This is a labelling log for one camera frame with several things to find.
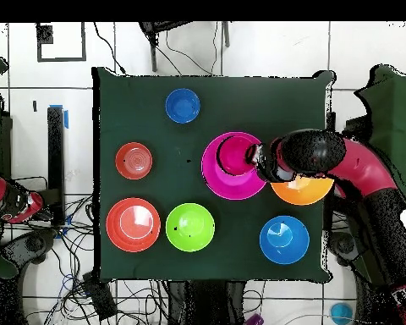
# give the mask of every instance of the blue tape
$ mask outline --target blue tape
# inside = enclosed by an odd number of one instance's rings
[[[66,217],[66,219],[65,219],[65,221],[66,221],[66,223],[68,224],[68,225],[71,225],[71,220],[72,220],[72,218],[71,218],[71,216],[67,216]],[[69,231],[69,228],[62,228],[62,233],[64,234],[64,235],[66,235],[66,233]],[[58,234],[58,235],[56,235],[56,238],[55,238],[56,240],[60,240],[60,239],[62,239],[62,236],[60,235],[60,234]]]
[[[63,124],[64,124],[64,128],[65,128],[65,129],[68,129],[68,128],[69,128],[68,110],[66,110],[66,111],[64,112],[64,115],[63,115]]]

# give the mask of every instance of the blue cup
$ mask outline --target blue cup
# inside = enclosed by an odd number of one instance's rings
[[[200,111],[199,97],[189,89],[177,89],[168,95],[166,112],[178,124],[187,124],[197,117]]]
[[[331,307],[331,319],[337,325],[347,325],[352,321],[354,311],[349,304],[337,303]]]
[[[286,265],[302,259],[308,250],[310,236],[297,218],[278,216],[263,226],[260,243],[267,259]]]

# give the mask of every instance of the magenta bowl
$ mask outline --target magenta bowl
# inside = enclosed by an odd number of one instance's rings
[[[261,142],[253,135],[244,132],[228,132],[219,135],[205,149],[201,158],[201,174],[207,186],[217,196],[226,200],[240,201],[250,198],[259,193],[265,186],[266,182],[261,180],[255,169],[240,176],[226,174],[219,166],[217,161],[217,149],[220,144],[232,135],[242,136],[252,142],[260,144]]]

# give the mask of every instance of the orange bowl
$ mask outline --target orange bowl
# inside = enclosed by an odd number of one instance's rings
[[[277,196],[287,203],[306,206],[321,200],[334,183],[333,179],[314,179],[297,175],[293,181],[271,183]]]

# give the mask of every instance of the pink bowl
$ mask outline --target pink bowl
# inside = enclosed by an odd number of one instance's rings
[[[254,169],[254,165],[245,161],[245,154],[254,143],[239,135],[225,139],[217,149],[218,164],[227,174],[241,176]]]
[[[218,165],[217,149],[223,140],[232,135],[242,136],[252,142],[260,144],[261,142],[253,135],[244,132],[228,132],[218,136],[213,140],[203,153],[201,158],[201,174],[207,186],[216,195],[227,200],[244,200],[257,194],[266,184],[261,180],[255,169],[241,176],[232,176],[226,174]]]

